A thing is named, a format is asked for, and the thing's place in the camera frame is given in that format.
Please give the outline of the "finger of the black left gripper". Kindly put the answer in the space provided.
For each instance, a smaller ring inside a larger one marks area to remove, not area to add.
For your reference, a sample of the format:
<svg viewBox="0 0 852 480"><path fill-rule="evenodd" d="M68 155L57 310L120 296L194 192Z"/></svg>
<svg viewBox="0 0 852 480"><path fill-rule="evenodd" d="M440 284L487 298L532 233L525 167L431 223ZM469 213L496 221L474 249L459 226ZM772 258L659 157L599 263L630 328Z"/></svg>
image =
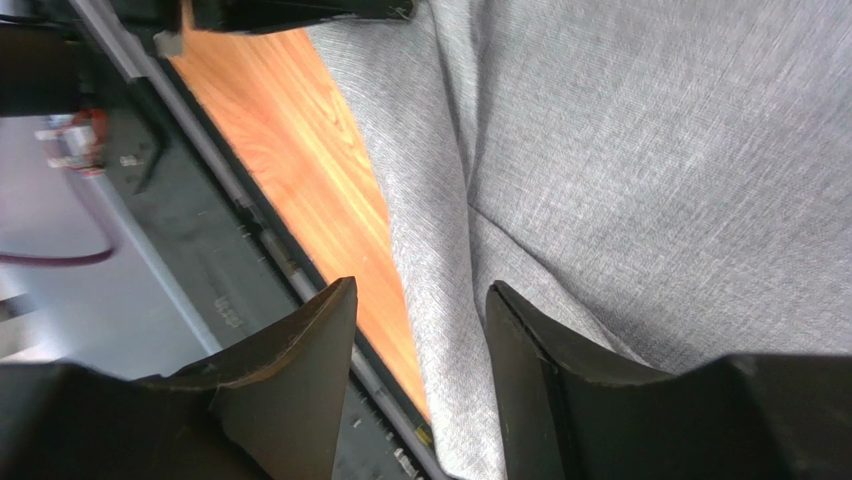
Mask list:
<svg viewBox="0 0 852 480"><path fill-rule="evenodd" d="M215 33L271 34L338 20L409 20L413 0L207 0L190 3L193 26Z"/></svg>

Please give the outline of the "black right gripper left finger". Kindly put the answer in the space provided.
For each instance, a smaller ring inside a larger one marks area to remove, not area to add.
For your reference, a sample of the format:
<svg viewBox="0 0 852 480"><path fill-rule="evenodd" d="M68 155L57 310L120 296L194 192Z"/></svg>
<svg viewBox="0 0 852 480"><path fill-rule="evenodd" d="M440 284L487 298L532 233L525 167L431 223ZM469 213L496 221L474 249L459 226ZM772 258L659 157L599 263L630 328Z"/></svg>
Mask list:
<svg viewBox="0 0 852 480"><path fill-rule="evenodd" d="M357 285L175 374L121 380L72 363L1 369L5 479L328 479Z"/></svg>

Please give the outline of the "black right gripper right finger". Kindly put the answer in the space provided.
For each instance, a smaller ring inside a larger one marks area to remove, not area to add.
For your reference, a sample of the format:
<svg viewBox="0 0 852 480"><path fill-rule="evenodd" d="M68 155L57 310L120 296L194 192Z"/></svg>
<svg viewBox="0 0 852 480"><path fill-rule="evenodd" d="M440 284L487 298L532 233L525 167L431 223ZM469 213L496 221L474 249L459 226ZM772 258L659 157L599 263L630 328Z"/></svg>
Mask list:
<svg viewBox="0 0 852 480"><path fill-rule="evenodd" d="M847 479L851 361L727 355L680 375L494 283L484 325L511 479Z"/></svg>

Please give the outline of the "grey cloth napkin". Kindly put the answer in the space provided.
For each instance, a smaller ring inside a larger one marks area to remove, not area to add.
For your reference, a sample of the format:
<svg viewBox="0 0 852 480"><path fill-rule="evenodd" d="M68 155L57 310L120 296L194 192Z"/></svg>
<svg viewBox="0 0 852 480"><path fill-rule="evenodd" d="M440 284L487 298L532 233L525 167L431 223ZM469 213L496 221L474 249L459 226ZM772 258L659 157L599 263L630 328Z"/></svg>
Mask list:
<svg viewBox="0 0 852 480"><path fill-rule="evenodd" d="M506 475L503 281L679 373L851 350L847 1L422 1L310 39L386 201L443 469Z"/></svg>

